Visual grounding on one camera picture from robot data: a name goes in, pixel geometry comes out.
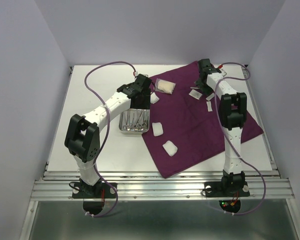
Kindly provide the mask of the white gauze pad top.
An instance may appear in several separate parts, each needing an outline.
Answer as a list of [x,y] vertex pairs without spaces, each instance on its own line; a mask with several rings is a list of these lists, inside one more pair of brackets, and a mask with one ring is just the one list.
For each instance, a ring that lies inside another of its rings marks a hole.
[[153,92],[150,96],[150,103],[155,104],[160,100],[160,98]]

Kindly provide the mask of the small clear bagged packet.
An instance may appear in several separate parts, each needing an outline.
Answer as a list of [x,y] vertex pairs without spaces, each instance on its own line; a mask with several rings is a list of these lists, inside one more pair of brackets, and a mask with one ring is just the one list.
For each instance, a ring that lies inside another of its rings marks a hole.
[[195,89],[192,89],[189,93],[189,95],[197,100],[199,100],[202,97],[202,93],[196,91]]

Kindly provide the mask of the stainless steel tray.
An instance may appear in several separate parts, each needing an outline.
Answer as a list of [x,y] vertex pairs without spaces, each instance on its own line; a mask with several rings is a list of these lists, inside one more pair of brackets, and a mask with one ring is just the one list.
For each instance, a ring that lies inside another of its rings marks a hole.
[[142,135],[150,129],[149,109],[128,109],[120,114],[119,130],[123,134]]

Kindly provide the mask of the steel scissors pair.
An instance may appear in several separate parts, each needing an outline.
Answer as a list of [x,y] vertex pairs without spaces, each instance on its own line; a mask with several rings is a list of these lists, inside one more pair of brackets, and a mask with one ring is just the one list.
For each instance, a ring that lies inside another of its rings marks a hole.
[[142,126],[147,126],[149,121],[149,111],[145,111],[143,114]]
[[146,128],[148,125],[148,113],[146,111],[143,112],[142,117],[140,118],[140,125],[142,128]]

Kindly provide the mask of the steel hemostat long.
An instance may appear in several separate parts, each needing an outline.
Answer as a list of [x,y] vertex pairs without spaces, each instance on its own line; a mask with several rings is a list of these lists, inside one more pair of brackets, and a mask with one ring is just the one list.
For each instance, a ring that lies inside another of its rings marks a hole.
[[130,125],[129,125],[130,131],[132,131],[132,132],[137,131],[137,128],[136,128],[136,121],[137,121],[138,117],[139,117],[139,115],[138,115],[137,112],[134,112],[134,113],[132,114],[132,119],[131,119]]

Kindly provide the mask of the steel hemostat bottom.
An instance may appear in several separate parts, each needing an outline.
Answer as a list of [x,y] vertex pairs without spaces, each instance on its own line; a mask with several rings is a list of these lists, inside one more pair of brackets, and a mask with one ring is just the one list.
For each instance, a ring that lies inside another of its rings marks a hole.
[[143,129],[143,123],[144,123],[144,112],[141,111],[139,117],[135,122],[135,127],[138,131],[141,131]]

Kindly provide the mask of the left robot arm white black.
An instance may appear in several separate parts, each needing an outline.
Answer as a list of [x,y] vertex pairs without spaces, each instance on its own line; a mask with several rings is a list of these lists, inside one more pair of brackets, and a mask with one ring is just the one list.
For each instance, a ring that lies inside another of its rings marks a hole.
[[79,181],[72,189],[81,197],[97,198],[104,184],[95,171],[101,152],[100,133],[119,117],[119,129],[124,133],[143,134],[150,128],[152,80],[142,74],[134,82],[120,86],[101,106],[70,118],[64,145],[79,168]]

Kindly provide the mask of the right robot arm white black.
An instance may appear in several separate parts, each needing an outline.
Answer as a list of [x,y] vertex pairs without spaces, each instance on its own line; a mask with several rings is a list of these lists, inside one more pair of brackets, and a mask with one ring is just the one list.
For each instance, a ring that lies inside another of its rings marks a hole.
[[244,192],[246,185],[240,153],[242,131],[247,120],[247,95],[226,82],[221,70],[215,68],[208,58],[199,60],[197,66],[199,78],[195,85],[204,94],[214,94],[225,149],[223,176],[220,181],[206,182],[202,195],[208,198],[237,196]]

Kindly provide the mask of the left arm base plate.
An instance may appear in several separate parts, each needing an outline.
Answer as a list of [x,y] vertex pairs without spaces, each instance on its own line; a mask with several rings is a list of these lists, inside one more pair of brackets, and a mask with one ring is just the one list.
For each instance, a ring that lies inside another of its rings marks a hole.
[[105,182],[97,182],[94,186],[84,185],[83,182],[71,181],[69,187],[72,189],[73,199],[115,199],[116,193]]

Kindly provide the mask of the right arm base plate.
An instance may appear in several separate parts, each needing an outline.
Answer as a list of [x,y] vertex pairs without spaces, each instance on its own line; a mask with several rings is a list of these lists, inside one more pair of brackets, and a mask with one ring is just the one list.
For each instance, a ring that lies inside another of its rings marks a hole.
[[245,185],[223,186],[221,181],[208,181],[204,183],[201,195],[207,198],[227,198],[227,197],[249,197],[249,190],[244,191]]

